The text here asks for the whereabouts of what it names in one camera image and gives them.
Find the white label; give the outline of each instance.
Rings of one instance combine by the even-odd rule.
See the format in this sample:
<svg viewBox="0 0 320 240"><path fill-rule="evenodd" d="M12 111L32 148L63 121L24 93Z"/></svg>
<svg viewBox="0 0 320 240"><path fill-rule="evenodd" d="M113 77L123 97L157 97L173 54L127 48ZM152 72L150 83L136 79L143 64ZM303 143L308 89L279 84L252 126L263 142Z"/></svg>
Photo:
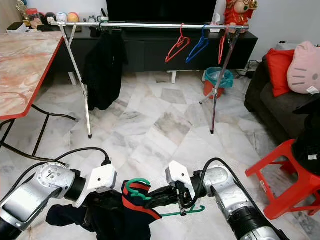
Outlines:
<svg viewBox="0 0 320 240"><path fill-rule="evenodd" d="M312 94L312 95L315 95L315 94L319 94L319 90L316 89L314 86L311 86L309 87L307 90L306 90L308 93Z"/></svg>
<svg viewBox="0 0 320 240"><path fill-rule="evenodd" d="M317 160L317 159L318 159L317 154L315 154L315 155L308 155L308 160Z"/></svg>

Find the gray sofa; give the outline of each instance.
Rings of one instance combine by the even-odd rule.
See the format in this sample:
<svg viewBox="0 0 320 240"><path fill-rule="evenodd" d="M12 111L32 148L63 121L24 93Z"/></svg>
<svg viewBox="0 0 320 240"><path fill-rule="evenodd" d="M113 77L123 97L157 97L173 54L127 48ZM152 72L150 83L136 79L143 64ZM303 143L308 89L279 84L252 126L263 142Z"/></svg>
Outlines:
<svg viewBox="0 0 320 240"><path fill-rule="evenodd" d="M292 112L312 96L289 92L274 97L266 57L259 64L245 95L244 105L262 119L275 140L280 144L295 139L304 129L306 114Z"/></svg>

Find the red cushion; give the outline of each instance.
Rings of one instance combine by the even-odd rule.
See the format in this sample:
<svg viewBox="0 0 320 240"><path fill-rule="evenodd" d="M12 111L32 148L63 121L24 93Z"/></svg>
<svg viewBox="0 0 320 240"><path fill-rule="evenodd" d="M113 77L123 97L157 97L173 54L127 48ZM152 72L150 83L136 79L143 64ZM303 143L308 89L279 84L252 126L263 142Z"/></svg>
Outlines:
<svg viewBox="0 0 320 240"><path fill-rule="evenodd" d="M291 92L288 86L287 73L294 59L295 50L275 50L273 48L266 55L272 92L275 97Z"/></svg>

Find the marble floor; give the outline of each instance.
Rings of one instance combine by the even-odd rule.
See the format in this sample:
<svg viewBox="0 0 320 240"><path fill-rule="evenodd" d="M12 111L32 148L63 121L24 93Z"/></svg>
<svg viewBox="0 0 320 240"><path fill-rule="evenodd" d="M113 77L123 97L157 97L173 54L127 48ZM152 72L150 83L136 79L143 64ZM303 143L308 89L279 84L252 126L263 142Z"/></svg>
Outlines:
<svg viewBox="0 0 320 240"><path fill-rule="evenodd" d="M203 105L202 72L179 72L176 84L166 72L125 74L119 99L105 111L90 113L92 139L88 139L83 97L79 85L72 86L66 76L45 82L36 105L48 112L75 116L77 122L51 117L39 146L37 156L55 158L69 150L101 147L111 156L118 172L116 189L126 179L144 177L151 190L167 185L165 169L172 160L185 165L189 173L201 170L213 157L225 160L263 209L267 197L255 176L246 177L245 170L272 151L276 144L265 126L244 107L250 80L240 77L233 88L226 89L218 100L215 134L210 134L212 100ZM45 117L31 110L18 119L7 143L31 153ZM99 152L86 151L63 160L73 169L89 173L101 164ZM18 176L34 161L0 149L0 196L4 196ZM275 194L289 186L279 169L265 171ZM53 204L68 204L67 200L50 200ZM181 218L171 216L150 225L153 240L236 239L213 198L201 198L206 206L202 213ZM176 205L156 209L159 213L177 212ZM45 222L48 208L25 231L21 240L94 240L96 235L71 225L49 226ZM316 240L320 235L320 215L304 212L287 213L272 223L291 240Z"/></svg>

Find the red stool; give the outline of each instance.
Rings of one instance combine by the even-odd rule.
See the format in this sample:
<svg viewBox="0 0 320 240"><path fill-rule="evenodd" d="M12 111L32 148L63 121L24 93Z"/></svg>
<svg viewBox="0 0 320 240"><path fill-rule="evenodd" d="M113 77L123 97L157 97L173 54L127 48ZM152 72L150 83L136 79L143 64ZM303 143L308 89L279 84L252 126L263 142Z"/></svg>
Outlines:
<svg viewBox="0 0 320 240"><path fill-rule="evenodd" d="M320 189L320 176L307 171L297 162L291 151L294 142L294 139L285 141L273 152L245 171L247 177L256 174L259 178L270 201L270 204L264 209L264 214L271 220L277 219L285 213L298 211L308 211L308 215L312 216L320 210L320 194L318 193ZM274 162L281 156L286 156L288 160ZM286 170L290 174L298 174L298 181L277 198L274 196L265 177L260 172L260 170L267 165L273 164L281 164L282 170ZM312 205L295 207L312 194L316 197Z"/></svg>

